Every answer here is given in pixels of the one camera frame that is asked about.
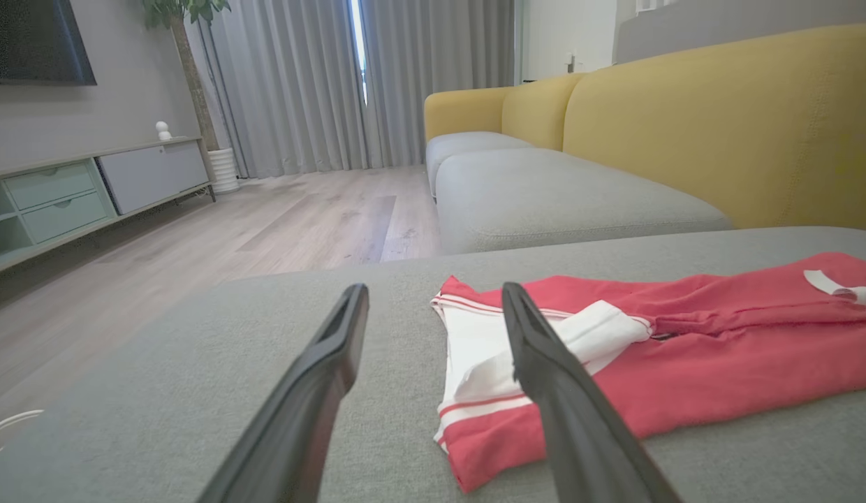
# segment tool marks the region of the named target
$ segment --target folded garment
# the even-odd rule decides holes
[[[815,271],[854,287],[825,287]],[[866,388],[866,262],[848,255],[733,277],[524,286],[638,437]],[[448,333],[435,440],[468,493],[544,459],[545,439],[513,382],[501,291],[450,277],[431,303]]]

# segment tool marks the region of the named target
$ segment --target green drawer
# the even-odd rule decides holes
[[[24,223],[35,242],[56,238],[62,233],[104,219],[104,205],[98,194],[86,194],[67,201],[60,201],[41,210],[24,213]]]
[[[94,189],[87,162],[15,176],[5,185],[19,210]]]

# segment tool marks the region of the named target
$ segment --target wooden floor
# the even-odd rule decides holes
[[[0,277],[0,421],[50,407],[95,360],[214,284],[438,251],[423,166],[250,181],[215,204],[133,217]]]

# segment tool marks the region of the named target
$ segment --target gray sofa cushion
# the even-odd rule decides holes
[[[469,131],[437,136],[427,143],[427,177],[430,178],[430,193],[436,197],[436,173],[448,157],[467,152],[484,150],[532,148],[531,143],[500,133]]]
[[[447,254],[732,228],[684,192],[546,149],[449,157],[436,210]]]
[[[321,501],[554,502],[537,462],[464,497],[439,425],[446,332],[430,298],[555,274],[624,281],[729,275],[819,252],[866,260],[866,232],[793,227],[495,251],[222,284],[97,365],[0,454],[0,503],[194,501],[341,290],[370,289],[358,380],[340,408]],[[645,446],[688,503],[866,501],[866,392]]]

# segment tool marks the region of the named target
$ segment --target television screen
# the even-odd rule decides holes
[[[69,0],[0,0],[0,83],[95,84]]]

